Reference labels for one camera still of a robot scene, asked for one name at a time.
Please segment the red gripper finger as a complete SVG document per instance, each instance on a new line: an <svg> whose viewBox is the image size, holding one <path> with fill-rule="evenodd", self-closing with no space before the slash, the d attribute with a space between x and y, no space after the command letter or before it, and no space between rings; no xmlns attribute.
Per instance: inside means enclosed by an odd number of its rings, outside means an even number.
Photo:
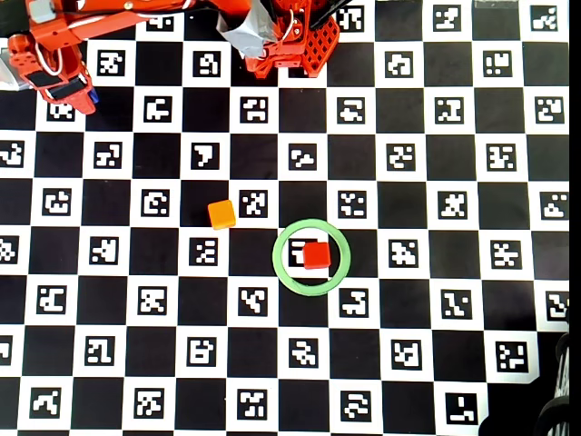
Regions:
<svg viewBox="0 0 581 436"><path fill-rule="evenodd" d="M81 114L95 113L95 105L98 103L98 95L93 88L84 88L69 95L66 102Z"/></svg>

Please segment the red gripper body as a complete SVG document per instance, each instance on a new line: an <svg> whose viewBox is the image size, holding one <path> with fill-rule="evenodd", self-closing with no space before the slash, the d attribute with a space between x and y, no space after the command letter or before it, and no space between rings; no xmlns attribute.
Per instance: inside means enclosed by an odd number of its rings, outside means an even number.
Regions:
<svg viewBox="0 0 581 436"><path fill-rule="evenodd" d="M79 39L72 45L66 41L50 52L32 35L12 35L8 38L8 64L47 103L92 103L94 87L79 43Z"/></svg>

